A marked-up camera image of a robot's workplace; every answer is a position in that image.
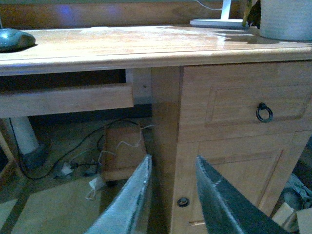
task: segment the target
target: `black cable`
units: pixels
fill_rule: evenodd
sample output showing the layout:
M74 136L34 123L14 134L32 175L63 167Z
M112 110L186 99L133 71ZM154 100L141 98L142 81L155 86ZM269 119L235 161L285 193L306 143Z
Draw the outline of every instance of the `black cable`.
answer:
M98 132L99 130L103 129L105 126L107 126L107 128L109 128L111 125L113 125L114 123L117 123L117 122L129 122L129 123L133 123L135 125L138 125L137 123L131 121L131 120L127 120L127 119L118 119L118 120L115 120L109 124L105 124L104 126L98 128L98 129L95 129L94 131L92 131L91 133L89 133L87 136L85 136L81 142L76 146L74 147L73 149L71 149L70 151L66 152L65 154L63 154L63 156L61 156L52 166L52 168L48 171L48 173L46 173L45 175L41 176L41 177L31 177L29 175L27 175L26 171L24 170L23 166L22 166L22 157L21 157L21 152L20 152L20 147L19 147L19 144L18 144L18 141L17 141L17 138L16 138L16 135L15 135L15 131L14 131L14 127L13 127L13 124L12 124L12 121L11 121L11 118L9 118L10 120L10 125L11 125L11 128L12 128L12 131L13 131L13 136L14 136L14 140L16 142L16 145L17 145L17 149L18 149L18 164L19 164L19 168L21 170L21 172L23 173L24 176L26 176L28 179L32 179L32 180L39 180L39 179L43 179L45 177L47 177L48 175L50 175L50 173L54 170L54 168L57 166L57 164L62 160L64 159L67 155L69 155L72 151L74 151L75 149L77 149L80 145L83 144L83 142L88 138L90 137L92 134Z
M92 165L98 165L98 163L82 163L82 164L76 163L73 165L72 169L75 169L75 168L80 167L80 166L92 166Z
M136 122L133 122L133 121L131 121L131 120L128 120L128 119L118 119L118 120L116 120L116 121L113 121L113 122L111 122L111 123L109 123L107 126L107 128L109 129L114 123L116 123L116 122L128 122L128 123L132 123L132 124L135 124L135 125L138 125L138 123L136 123ZM98 141L97 141L97 150L99 151L99 152L101 152L102 151L102 149L100 148L100 142L101 142L101 140L103 139L103 137L104 137L105 135L102 135L99 139L98 139Z
M101 140L103 139L103 137L104 137L104 135L101 135L101 137L100 137L100 138L98 139L98 141L97 141L97 150L100 151L100 152L101 152L102 150L101 150L101 148L100 148L100 146L99 146L99 143L101 142Z

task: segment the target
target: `desk top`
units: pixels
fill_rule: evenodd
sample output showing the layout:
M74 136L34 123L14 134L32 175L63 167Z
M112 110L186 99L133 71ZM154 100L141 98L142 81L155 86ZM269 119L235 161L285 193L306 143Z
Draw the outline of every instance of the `desk top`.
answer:
M141 26L27 32L37 45L0 54L0 76L312 59L312 42L265 39L256 29Z

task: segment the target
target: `drawer front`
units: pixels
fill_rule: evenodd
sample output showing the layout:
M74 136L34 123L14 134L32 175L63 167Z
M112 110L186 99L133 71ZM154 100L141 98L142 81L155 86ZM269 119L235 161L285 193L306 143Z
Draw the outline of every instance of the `drawer front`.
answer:
M253 205L270 215L311 133L179 143L171 233L205 233L197 195L196 155L205 157ZM177 206L182 197L190 200L188 206Z
M133 107L132 85L103 84L0 94L0 118Z
M310 61L185 67L179 142L309 130L311 96Z

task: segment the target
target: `metal ring handle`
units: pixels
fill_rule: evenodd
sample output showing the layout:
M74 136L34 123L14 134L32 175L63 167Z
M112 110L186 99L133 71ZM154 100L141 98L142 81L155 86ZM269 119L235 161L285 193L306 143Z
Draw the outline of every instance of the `metal ring handle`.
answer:
M262 118L261 115L260 115L260 111L261 110L266 110L267 112L269 112L269 117L268 118ZM273 120L273 112L272 112L272 110L263 102L259 104L258 109L257 109L255 115L257 116L258 120L260 122L263 122L263 123L268 123L268 122L271 122Z

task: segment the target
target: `computer mouse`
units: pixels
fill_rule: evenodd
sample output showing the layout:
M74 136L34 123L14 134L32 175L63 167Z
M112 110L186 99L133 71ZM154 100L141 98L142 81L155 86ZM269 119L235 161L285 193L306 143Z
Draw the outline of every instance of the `computer mouse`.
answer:
M33 35L13 28L0 29L0 52L15 52L35 45Z

